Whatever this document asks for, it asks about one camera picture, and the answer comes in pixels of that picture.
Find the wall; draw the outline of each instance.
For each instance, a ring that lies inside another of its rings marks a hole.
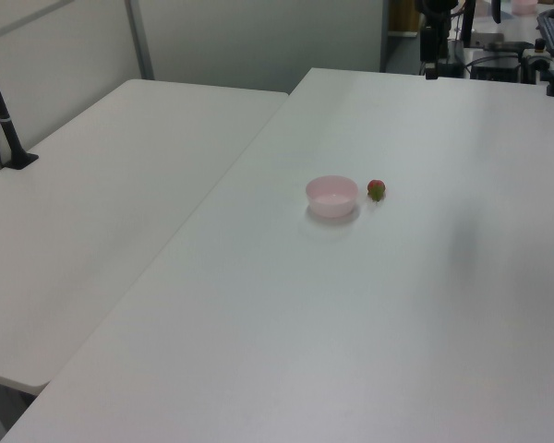
[[[387,0],[135,0],[156,79],[291,92],[311,67],[379,71]]]
[[[25,149],[130,78],[140,74],[120,0],[75,0],[0,37],[0,89]]]

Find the small fruit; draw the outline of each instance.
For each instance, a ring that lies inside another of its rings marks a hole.
[[[373,201],[380,201],[384,198],[386,186],[381,180],[372,180],[367,185],[367,194]]]

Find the black stand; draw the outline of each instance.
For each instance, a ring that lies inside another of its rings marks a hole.
[[[485,45],[493,42],[504,42],[505,36],[500,33],[483,33],[472,32],[472,25],[474,24],[476,0],[465,0],[464,3],[464,22],[462,24],[462,33],[460,34],[460,40],[464,42],[464,48],[480,48],[483,49]]]
[[[39,156],[35,154],[29,154],[21,146],[20,141],[18,140],[17,131],[15,126],[10,119],[10,114],[6,108],[4,99],[2,98],[2,93],[0,92],[0,126],[4,131],[6,140],[8,141],[8,146],[10,146],[10,151],[12,152],[10,162],[5,164],[6,168],[11,169],[23,169],[29,164],[36,161]]]

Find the pink bowl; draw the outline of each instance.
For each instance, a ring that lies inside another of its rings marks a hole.
[[[340,175],[318,177],[306,186],[310,209],[329,219],[350,213],[355,206],[358,194],[357,184]]]

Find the white table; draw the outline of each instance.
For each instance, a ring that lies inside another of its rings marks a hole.
[[[285,94],[132,80],[0,172],[0,383],[38,393]]]
[[[321,174],[388,196],[320,220]],[[4,443],[29,441],[554,441],[554,99],[312,70]]]

